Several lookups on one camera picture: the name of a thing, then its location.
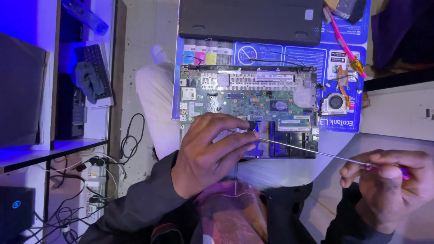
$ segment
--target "black sleeve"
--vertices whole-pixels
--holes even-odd
[[[325,240],[321,244],[385,244],[390,242],[392,234],[378,232],[365,224],[355,210],[355,205],[362,198],[358,184],[353,183],[342,190],[342,200],[339,202],[336,218],[327,228]]]
[[[158,161],[148,180],[132,185],[126,196],[111,201],[104,215],[81,237],[80,244],[113,243],[115,234],[154,225],[164,214],[181,206],[186,199],[175,192],[171,178],[177,156],[178,151]]]

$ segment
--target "screwdriver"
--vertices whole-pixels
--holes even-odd
[[[233,134],[240,134],[240,132],[236,132],[236,131],[233,131],[233,130],[228,130],[228,131],[231,132],[231,133],[233,133]],[[331,155],[331,154],[327,154],[327,153],[324,153],[324,152],[317,152],[317,151],[309,150],[309,149],[306,149],[306,148],[301,148],[301,147],[293,146],[293,145],[290,145],[290,144],[286,144],[286,143],[282,143],[282,142],[276,142],[276,141],[272,141],[272,140],[268,140],[268,139],[264,139],[264,138],[259,138],[258,140],[262,141],[262,142],[276,143],[276,144],[280,144],[280,145],[287,146],[287,147],[290,147],[290,148],[300,149],[300,150],[303,150],[303,151],[306,151],[306,152],[317,153],[317,154],[321,154],[321,155],[324,155],[324,156],[327,156],[327,157],[337,158],[337,159],[353,162],[353,163],[356,163],[356,164],[361,164],[361,165],[364,165],[365,169],[368,170],[368,171],[371,170],[374,167],[375,168],[379,168],[378,165],[373,164],[371,162],[363,163],[363,162],[359,162],[359,161],[352,160],[352,159],[349,159],[349,158],[341,158],[341,157],[338,157],[336,155]],[[405,172],[407,172],[407,169],[405,167],[401,167],[400,165],[396,165],[396,164],[391,164],[391,165],[399,167],[401,169],[401,171],[402,171],[402,179],[403,180],[410,179],[409,175],[405,175],[404,174]]]

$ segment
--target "keyboard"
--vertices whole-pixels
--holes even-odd
[[[95,72],[98,74],[99,79],[104,85],[104,93],[96,95],[96,100],[112,97],[112,89],[110,87],[110,81],[107,77],[107,71],[105,70],[104,61],[102,59],[101,49],[98,44],[91,46],[77,47],[74,49],[78,62],[89,62],[95,68]]]

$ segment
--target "purple cloth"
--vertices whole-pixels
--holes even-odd
[[[425,37],[432,36],[434,18],[427,18],[432,8],[434,8],[434,1],[431,0],[393,0],[389,1],[383,12],[371,17],[372,41],[374,43],[373,60],[377,69],[384,68],[403,55],[403,52],[395,53],[398,47],[407,51],[414,47],[420,52],[418,56],[423,59],[422,56],[426,55],[423,52],[424,47],[415,46],[421,33],[417,32],[419,34],[417,35],[412,31],[411,35],[406,36],[406,34],[415,26],[417,30],[423,32]],[[421,29],[421,26],[429,26],[429,28]],[[406,37],[405,45],[401,44],[404,37]]]

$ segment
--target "pink cloth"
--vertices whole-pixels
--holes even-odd
[[[204,244],[267,243],[261,192],[237,181],[218,182],[195,200]]]

